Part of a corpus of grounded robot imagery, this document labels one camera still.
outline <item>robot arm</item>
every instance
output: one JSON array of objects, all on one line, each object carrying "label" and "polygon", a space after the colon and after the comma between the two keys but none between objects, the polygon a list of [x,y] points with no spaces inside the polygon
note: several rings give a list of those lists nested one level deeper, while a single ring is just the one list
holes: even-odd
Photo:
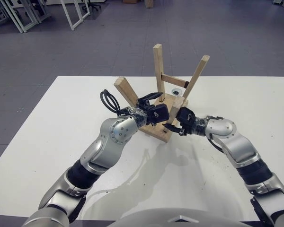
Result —
[{"label": "robot arm", "polygon": [[284,227],[284,185],[269,170],[252,143],[237,131],[235,123],[222,117],[196,118],[186,107],[180,109],[177,120],[181,129],[170,124],[165,124],[165,127],[181,136],[206,136],[226,155],[244,180],[253,195],[251,203],[259,219],[266,224]]},{"label": "robot arm", "polygon": [[[161,94],[152,93],[141,99],[147,101]],[[47,191],[38,211],[26,220],[24,227],[68,227],[78,217],[94,182],[117,163],[124,146],[138,129],[169,118],[166,105],[154,106],[145,102],[138,103],[139,108],[121,110],[115,97],[107,90],[100,97],[104,105],[118,117],[102,123],[99,136]]]}]

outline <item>cardboard box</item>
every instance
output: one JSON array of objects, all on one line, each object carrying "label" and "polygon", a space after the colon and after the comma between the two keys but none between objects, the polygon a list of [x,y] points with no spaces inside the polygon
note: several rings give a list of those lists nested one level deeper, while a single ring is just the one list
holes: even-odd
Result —
[{"label": "cardboard box", "polygon": [[123,3],[129,3],[129,4],[133,4],[133,3],[138,3],[139,0],[123,0]]},{"label": "cardboard box", "polygon": [[146,8],[153,8],[153,0],[144,0]]}]

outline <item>black cable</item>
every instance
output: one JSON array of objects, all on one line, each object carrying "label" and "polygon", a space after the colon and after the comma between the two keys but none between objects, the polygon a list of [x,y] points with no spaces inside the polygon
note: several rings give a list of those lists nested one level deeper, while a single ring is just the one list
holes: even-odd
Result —
[{"label": "black cable", "polygon": [[208,141],[214,146],[214,148],[216,148],[218,151],[220,151],[220,152],[223,153],[222,148],[220,148],[220,147],[218,147],[217,145],[215,145],[211,139],[209,139],[209,138],[207,138],[207,139],[208,139]]},{"label": "black cable", "polygon": [[120,105],[116,98],[109,93],[106,89],[100,93],[100,99],[104,106],[109,109],[111,112],[116,113],[117,116],[122,114],[127,114],[125,111],[121,111]]}]

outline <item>clear plastic wrap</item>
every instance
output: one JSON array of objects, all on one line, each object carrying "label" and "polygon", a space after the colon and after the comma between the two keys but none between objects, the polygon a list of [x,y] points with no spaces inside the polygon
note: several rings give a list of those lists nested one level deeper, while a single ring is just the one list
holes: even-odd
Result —
[{"label": "clear plastic wrap", "polygon": [[199,135],[199,136],[205,136],[205,129],[206,129],[209,119],[210,119],[209,117],[206,117],[206,118],[196,117],[191,127],[192,134]]},{"label": "clear plastic wrap", "polygon": [[129,115],[131,115],[134,118],[134,120],[137,123],[138,128],[146,125],[147,114],[146,114],[145,111],[143,111],[139,108],[131,107],[131,106],[128,106],[128,107],[124,108],[123,110],[127,111],[129,113]]}]

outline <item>wooden stool leg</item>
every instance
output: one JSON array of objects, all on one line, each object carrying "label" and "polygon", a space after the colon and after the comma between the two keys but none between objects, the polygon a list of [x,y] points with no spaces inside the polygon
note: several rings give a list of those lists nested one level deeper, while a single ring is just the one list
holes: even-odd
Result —
[{"label": "wooden stool leg", "polygon": [[201,72],[203,71],[205,65],[207,64],[208,60],[209,60],[209,56],[208,55],[204,55],[202,57],[202,59],[200,60],[194,74],[193,74],[193,77],[191,78],[184,94],[183,94],[183,97],[185,98],[185,100],[187,99],[189,93],[191,92],[191,90],[193,89],[195,83],[197,82],[199,76],[201,75]]},{"label": "wooden stool leg", "polygon": [[165,88],[164,88],[164,81],[162,80],[162,76],[161,76],[162,73],[164,73],[161,44],[156,44],[153,47],[153,57],[154,57],[154,62],[155,62],[155,72],[156,72],[156,78],[157,78],[158,92],[163,92],[163,94],[159,97],[159,101],[163,102],[163,100],[165,99]]},{"label": "wooden stool leg", "polygon": [[126,99],[126,101],[132,107],[136,107],[138,96],[133,90],[132,86],[128,83],[127,79],[124,77],[119,77],[114,86],[118,89],[121,95]]},{"label": "wooden stool leg", "polygon": [[177,116],[177,113],[179,109],[182,107],[184,103],[184,97],[177,97],[172,104],[171,110],[169,112],[169,119],[166,121],[166,124],[172,124],[174,119]]}]

